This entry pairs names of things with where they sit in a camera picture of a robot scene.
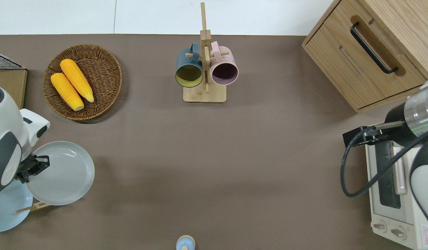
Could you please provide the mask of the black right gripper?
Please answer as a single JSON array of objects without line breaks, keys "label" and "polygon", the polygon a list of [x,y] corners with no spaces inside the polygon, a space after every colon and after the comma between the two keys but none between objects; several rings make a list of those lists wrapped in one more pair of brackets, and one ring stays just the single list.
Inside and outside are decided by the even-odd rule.
[{"label": "black right gripper", "polygon": [[342,134],[345,148],[391,142],[383,125],[360,126]]}]

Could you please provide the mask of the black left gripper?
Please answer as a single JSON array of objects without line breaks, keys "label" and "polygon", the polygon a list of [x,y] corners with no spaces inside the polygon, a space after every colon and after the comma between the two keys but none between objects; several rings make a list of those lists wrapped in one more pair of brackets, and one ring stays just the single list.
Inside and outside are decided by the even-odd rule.
[{"label": "black left gripper", "polygon": [[18,166],[16,174],[13,179],[18,180],[21,183],[29,183],[29,177],[31,175],[38,175],[43,172],[50,165],[49,156],[42,155],[29,155],[24,159]]}]

